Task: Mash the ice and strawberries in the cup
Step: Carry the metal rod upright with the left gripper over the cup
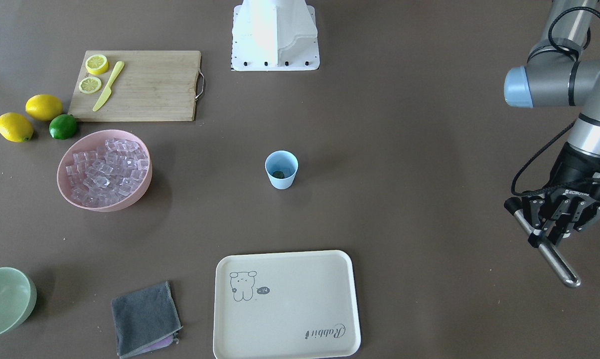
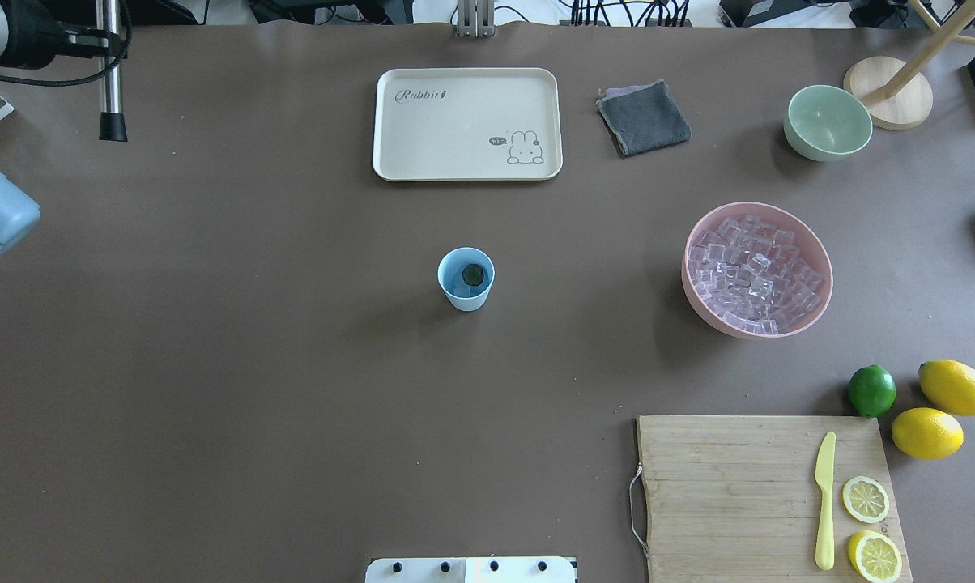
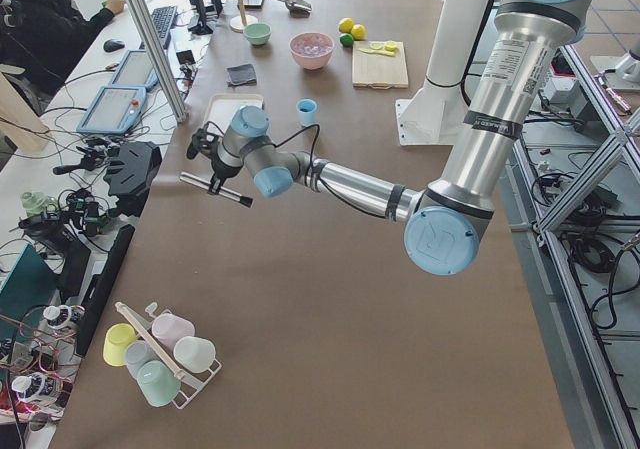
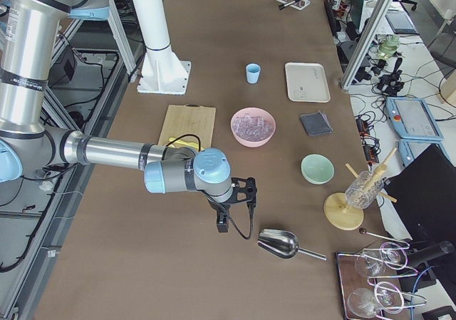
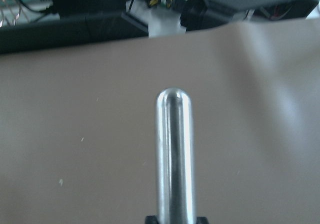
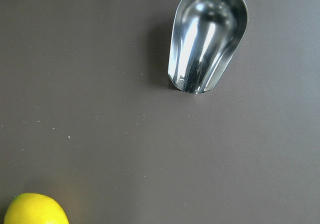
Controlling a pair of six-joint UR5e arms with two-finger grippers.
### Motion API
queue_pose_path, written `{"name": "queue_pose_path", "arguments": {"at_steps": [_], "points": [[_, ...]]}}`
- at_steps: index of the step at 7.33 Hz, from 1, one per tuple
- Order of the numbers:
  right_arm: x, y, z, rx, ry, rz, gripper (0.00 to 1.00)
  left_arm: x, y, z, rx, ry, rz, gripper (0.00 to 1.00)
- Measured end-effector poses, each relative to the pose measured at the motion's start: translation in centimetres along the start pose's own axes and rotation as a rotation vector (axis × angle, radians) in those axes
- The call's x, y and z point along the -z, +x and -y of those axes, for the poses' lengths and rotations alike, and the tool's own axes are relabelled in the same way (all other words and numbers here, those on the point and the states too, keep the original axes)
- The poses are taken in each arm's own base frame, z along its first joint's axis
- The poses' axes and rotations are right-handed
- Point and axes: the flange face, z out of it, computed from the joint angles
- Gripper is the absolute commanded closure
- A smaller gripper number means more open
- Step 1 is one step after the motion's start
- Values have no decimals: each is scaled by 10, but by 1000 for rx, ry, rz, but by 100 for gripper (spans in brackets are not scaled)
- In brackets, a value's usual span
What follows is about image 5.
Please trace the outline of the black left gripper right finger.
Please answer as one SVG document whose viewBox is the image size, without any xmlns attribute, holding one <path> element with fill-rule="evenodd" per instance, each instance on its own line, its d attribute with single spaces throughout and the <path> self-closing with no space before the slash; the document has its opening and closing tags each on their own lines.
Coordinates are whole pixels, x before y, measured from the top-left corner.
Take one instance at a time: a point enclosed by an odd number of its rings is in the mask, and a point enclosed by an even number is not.
<svg viewBox="0 0 320 224">
<path fill-rule="evenodd" d="M 206 217 L 197 217 L 196 224 L 209 224 L 209 221 Z"/>
</svg>

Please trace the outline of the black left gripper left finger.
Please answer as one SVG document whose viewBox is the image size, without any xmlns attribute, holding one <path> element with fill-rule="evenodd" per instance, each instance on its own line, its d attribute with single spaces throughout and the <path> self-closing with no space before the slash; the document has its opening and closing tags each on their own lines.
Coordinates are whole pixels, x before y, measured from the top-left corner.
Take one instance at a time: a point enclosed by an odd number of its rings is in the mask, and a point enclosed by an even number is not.
<svg viewBox="0 0 320 224">
<path fill-rule="evenodd" d="M 156 216 L 146 216 L 144 220 L 144 224 L 158 224 L 158 220 Z"/>
</svg>

